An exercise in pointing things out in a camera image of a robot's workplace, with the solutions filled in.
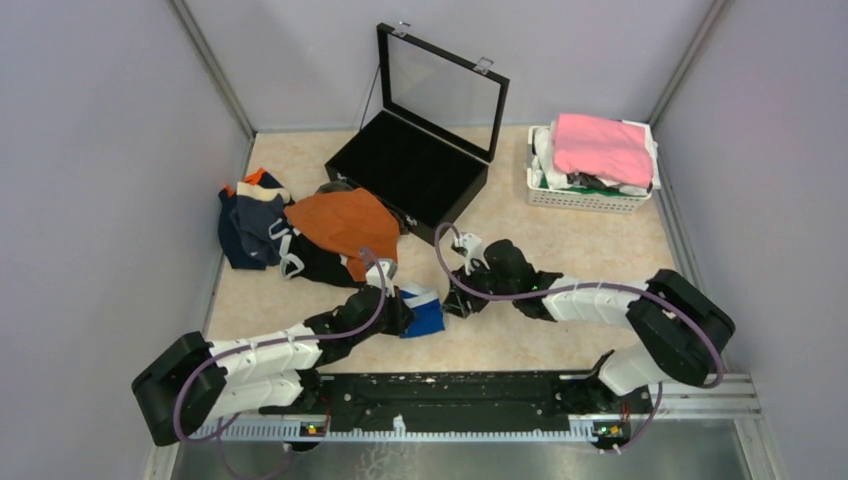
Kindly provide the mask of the navy underwear orange waistband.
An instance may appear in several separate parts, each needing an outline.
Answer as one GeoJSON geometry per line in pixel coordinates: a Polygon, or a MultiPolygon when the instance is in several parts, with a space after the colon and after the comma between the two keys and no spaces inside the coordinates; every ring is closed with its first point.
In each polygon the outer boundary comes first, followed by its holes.
{"type": "Polygon", "coordinates": [[[220,202],[220,213],[217,224],[217,235],[222,250],[233,269],[265,270],[270,265],[250,259],[244,252],[236,228],[231,222],[230,214],[236,206],[236,189],[225,185],[217,194],[220,202]]]}

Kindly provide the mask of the royal blue underwear white trim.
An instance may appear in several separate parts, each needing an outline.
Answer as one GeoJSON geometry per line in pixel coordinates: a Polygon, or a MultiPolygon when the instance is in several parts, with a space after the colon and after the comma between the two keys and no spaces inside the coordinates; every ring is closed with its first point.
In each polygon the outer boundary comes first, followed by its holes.
{"type": "Polygon", "coordinates": [[[445,330],[444,313],[435,289],[409,283],[401,287],[400,292],[404,304],[414,316],[401,338],[418,338],[445,330]]]}

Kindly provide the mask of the dark blue underwear cream waistband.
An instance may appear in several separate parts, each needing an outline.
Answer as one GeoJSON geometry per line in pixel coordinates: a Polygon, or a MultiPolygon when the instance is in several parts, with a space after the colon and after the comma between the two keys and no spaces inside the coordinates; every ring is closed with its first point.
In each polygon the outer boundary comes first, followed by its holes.
{"type": "Polygon", "coordinates": [[[288,228],[284,209],[292,203],[291,194],[283,187],[237,184],[236,206],[230,219],[250,259],[270,266],[280,263],[280,242],[288,228]]]}

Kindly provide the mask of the black underwear white trim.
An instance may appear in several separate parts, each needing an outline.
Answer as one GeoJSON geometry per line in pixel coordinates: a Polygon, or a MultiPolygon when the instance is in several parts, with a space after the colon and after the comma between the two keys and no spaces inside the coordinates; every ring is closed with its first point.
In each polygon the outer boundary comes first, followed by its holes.
{"type": "Polygon", "coordinates": [[[279,271],[285,280],[302,277],[342,288],[361,285],[348,271],[345,256],[322,249],[282,219],[271,224],[268,233],[278,247],[279,271]]]}

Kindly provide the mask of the olive grey underwear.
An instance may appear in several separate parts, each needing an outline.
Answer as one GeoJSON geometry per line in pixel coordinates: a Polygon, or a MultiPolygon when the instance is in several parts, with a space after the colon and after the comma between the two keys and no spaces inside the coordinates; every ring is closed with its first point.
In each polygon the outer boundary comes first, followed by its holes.
{"type": "Polygon", "coordinates": [[[350,184],[346,183],[342,180],[335,180],[324,183],[321,185],[315,192],[318,194],[328,194],[328,193],[337,193],[337,192],[350,192],[353,191],[354,187],[350,184]]]}

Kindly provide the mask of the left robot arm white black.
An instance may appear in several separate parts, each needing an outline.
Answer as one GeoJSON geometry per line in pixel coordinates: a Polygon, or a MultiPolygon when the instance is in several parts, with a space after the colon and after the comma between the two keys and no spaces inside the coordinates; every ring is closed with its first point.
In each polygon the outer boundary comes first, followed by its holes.
{"type": "Polygon", "coordinates": [[[319,367],[411,324],[414,314],[393,284],[396,270],[395,261],[380,259],[344,304],[277,332],[225,341],[198,331],[178,337],[131,384],[153,443],[175,444],[210,419],[247,411],[314,410],[319,367]]]}

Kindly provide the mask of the orange underwear cream waistband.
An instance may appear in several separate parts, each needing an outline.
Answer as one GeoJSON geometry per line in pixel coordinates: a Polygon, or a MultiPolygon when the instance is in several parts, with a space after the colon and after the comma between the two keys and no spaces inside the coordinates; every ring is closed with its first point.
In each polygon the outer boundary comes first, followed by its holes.
{"type": "Polygon", "coordinates": [[[365,247],[378,258],[398,260],[398,219],[363,188],[316,193],[284,208],[290,225],[319,249],[338,257],[355,282],[366,277],[365,247]]]}

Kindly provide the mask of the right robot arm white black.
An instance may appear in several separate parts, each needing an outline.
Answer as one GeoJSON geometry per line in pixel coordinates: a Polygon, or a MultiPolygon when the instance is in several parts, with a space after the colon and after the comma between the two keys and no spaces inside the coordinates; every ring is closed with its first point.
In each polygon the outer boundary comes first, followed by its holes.
{"type": "Polygon", "coordinates": [[[721,354],[734,321],[675,270],[641,282],[581,281],[536,269],[508,239],[489,245],[456,234],[452,251],[463,264],[449,272],[446,312],[466,318],[492,302],[508,302],[524,316],[549,322],[588,322],[633,332],[636,342],[604,354],[586,385],[589,404],[612,412],[627,394],[675,380],[708,387],[724,370],[721,354]]]}

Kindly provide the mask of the black display case glass lid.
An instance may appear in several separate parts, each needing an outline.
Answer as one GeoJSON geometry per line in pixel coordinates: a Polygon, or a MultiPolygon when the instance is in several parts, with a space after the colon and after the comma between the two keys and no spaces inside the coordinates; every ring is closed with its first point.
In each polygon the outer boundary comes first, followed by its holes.
{"type": "Polygon", "coordinates": [[[510,81],[491,59],[465,59],[407,32],[376,27],[381,106],[324,165],[360,187],[429,244],[488,180],[510,81]]]}

